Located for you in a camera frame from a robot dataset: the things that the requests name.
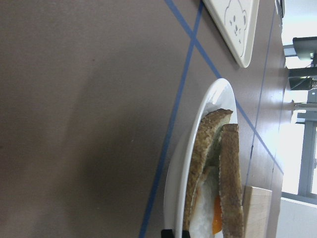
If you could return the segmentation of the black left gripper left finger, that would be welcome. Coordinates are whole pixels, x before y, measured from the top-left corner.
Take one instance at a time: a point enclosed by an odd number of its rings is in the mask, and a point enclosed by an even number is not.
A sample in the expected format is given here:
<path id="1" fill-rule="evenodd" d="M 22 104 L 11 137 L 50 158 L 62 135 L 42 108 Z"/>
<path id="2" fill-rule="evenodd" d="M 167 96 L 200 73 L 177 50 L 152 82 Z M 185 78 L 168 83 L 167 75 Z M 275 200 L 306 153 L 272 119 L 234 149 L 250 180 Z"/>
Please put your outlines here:
<path id="1" fill-rule="evenodd" d="M 174 238 L 173 229 L 163 229 L 160 234 L 161 238 Z"/>

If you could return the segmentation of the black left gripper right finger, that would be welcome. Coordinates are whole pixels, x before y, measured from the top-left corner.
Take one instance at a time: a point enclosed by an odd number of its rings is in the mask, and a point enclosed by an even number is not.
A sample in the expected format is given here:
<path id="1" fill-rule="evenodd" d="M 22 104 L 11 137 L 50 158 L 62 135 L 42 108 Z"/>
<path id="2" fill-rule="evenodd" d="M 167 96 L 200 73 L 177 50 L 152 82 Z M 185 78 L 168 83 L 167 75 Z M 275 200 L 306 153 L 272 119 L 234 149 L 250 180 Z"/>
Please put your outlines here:
<path id="1" fill-rule="evenodd" d="M 182 231 L 182 238 L 191 238 L 189 231 L 183 230 Z"/>

